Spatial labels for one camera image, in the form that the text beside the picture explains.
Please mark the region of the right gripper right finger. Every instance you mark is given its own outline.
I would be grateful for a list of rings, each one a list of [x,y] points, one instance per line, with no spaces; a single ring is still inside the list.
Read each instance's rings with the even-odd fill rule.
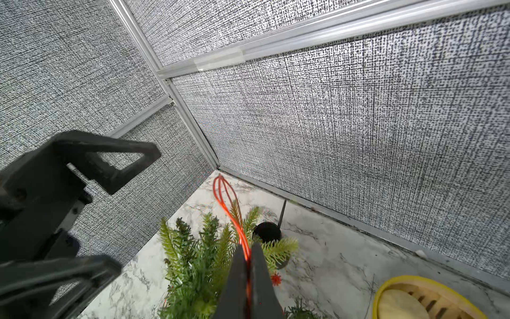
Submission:
[[[259,243],[251,248],[250,260],[250,317],[255,319],[285,318]]]

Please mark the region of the small green christmas tree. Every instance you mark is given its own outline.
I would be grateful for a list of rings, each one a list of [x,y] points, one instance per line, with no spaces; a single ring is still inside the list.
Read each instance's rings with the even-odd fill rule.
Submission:
[[[262,210],[258,206],[242,216],[237,203],[233,203],[230,214],[242,227],[249,243],[260,243],[266,259],[272,284],[278,286],[282,278],[277,272],[276,261],[287,253],[298,252],[297,239],[283,237],[281,242],[263,243],[252,238]],[[208,213],[203,217],[203,228],[194,237],[191,227],[178,218],[175,227],[160,223],[159,240],[165,252],[167,296],[159,309],[160,318],[211,318],[227,282],[232,257],[239,235],[232,223],[220,227],[219,220]]]

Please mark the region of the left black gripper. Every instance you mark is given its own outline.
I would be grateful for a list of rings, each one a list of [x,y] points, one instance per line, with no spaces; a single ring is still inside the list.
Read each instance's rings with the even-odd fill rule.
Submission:
[[[107,255],[36,261],[67,230],[67,216],[92,203],[67,164],[113,195],[162,156],[150,142],[78,130],[51,143],[1,170],[2,318],[75,318],[121,275],[122,265]]]

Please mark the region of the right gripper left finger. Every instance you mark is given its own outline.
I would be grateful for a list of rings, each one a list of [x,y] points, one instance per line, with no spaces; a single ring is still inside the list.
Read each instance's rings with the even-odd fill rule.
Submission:
[[[214,319],[249,318],[248,278],[248,263],[243,246],[238,245],[232,258],[227,283],[212,316]]]

